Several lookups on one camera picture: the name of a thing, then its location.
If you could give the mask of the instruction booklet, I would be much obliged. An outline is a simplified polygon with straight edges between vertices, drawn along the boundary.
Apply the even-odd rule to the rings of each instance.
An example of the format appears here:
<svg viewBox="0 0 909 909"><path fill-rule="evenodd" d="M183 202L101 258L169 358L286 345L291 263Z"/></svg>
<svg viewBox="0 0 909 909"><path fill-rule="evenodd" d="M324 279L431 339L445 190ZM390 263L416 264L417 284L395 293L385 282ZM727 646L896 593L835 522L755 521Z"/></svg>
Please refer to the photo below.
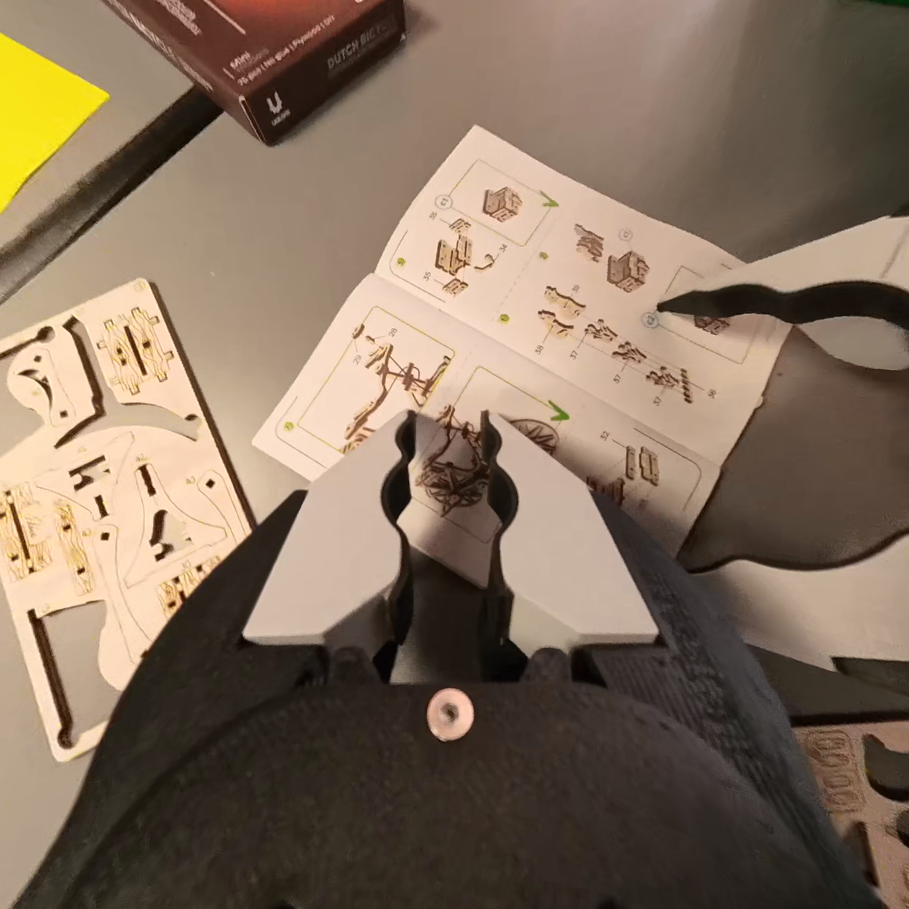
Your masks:
<svg viewBox="0 0 909 909"><path fill-rule="evenodd" d="M498 413L676 555L789 330L657 306L738 265L473 127L254 446L312 482L414 410L401 526L480 583L497 528L481 418Z"/></svg>

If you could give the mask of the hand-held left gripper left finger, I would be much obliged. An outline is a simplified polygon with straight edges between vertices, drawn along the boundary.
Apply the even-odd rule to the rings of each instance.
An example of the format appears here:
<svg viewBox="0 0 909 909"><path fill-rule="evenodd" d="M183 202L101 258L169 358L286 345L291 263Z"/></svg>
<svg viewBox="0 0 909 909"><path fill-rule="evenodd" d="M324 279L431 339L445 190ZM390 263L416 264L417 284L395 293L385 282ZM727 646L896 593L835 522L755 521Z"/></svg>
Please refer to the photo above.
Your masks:
<svg viewBox="0 0 909 909"><path fill-rule="evenodd" d="M313 481L280 547L244 640L355 648L388 682L414 614L411 503L416 414L390 418Z"/></svg>

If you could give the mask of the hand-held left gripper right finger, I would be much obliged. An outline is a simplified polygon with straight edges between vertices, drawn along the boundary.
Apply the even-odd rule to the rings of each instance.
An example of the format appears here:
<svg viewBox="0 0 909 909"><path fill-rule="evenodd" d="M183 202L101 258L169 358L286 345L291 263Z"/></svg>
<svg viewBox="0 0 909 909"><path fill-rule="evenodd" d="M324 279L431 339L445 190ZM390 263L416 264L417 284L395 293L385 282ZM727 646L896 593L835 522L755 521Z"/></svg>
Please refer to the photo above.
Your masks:
<svg viewBox="0 0 909 909"><path fill-rule="evenodd" d="M483 678L540 651L651 645L657 625L588 487L502 415L482 417L498 527L480 619Z"/></svg>

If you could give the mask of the dark red product box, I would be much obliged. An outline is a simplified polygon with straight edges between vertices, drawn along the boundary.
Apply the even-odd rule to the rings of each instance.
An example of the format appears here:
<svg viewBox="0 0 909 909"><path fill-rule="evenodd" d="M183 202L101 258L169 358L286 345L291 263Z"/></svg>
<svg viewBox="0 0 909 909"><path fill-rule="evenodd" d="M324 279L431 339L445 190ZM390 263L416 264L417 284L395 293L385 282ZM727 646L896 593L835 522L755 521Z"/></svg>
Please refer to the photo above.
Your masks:
<svg viewBox="0 0 909 909"><path fill-rule="evenodd" d="M403 1L105 4L269 146L406 36Z"/></svg>

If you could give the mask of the yellow paper sheet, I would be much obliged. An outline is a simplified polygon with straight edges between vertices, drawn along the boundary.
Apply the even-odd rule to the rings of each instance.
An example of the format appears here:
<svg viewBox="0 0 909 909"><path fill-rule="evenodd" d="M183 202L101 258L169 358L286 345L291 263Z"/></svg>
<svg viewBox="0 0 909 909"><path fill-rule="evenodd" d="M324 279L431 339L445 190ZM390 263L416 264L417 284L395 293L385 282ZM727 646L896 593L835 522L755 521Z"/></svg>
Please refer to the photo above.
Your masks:
<svg viewBox="0 0 909 909"><path fill-rule="evenodd" d="M109 99L34 50L1 35L1 208Z"/></svg>

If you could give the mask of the small wooden part sheet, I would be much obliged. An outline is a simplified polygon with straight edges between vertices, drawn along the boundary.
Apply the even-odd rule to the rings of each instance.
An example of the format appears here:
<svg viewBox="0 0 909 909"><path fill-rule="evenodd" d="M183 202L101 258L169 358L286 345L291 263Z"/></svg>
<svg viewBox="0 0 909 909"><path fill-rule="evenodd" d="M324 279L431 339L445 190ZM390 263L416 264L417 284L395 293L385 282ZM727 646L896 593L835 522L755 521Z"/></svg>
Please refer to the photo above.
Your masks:
<svg viewBox="0 0 909 909"><path fill-rule="evenodd" d="M101 676L123 691L170 618L251 532L216 433L145 279L2 338L2 377L40 426L2 454L2 586L56 762L74 734L48 630L95 603Z"/></svg>

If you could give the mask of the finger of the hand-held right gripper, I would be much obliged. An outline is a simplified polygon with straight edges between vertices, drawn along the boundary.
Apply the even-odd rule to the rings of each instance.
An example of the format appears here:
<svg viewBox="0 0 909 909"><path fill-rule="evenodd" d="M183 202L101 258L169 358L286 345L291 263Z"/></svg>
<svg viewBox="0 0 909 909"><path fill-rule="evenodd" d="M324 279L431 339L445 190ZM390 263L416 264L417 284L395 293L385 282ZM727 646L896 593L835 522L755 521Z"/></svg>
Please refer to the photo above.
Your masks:
<svg viewBox="0 0 909 909"><path fill-rule="evenodd" d="M857 367L908 368L908 217L893 214L735 268L659 312L773 317Z"/></svg>
<svg viewBox="0 0 909 909"><path fill-rule="evenodd" d="M746 642L833 669L907 661L907 498L713 503L683 550Z"/></svg>

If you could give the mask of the large wooden part sheet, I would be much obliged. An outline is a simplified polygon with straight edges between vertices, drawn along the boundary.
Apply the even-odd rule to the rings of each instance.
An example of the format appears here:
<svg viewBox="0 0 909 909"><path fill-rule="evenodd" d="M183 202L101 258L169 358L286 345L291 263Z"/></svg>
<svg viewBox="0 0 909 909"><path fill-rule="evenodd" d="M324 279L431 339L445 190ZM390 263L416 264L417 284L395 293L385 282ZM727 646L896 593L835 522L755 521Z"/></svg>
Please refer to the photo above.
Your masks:
<svg viewBox="0 0 909 909"><path fill-rule="evenodd" d="M838 835L883 907L908 906L908 721L794 730Z"/></svg>

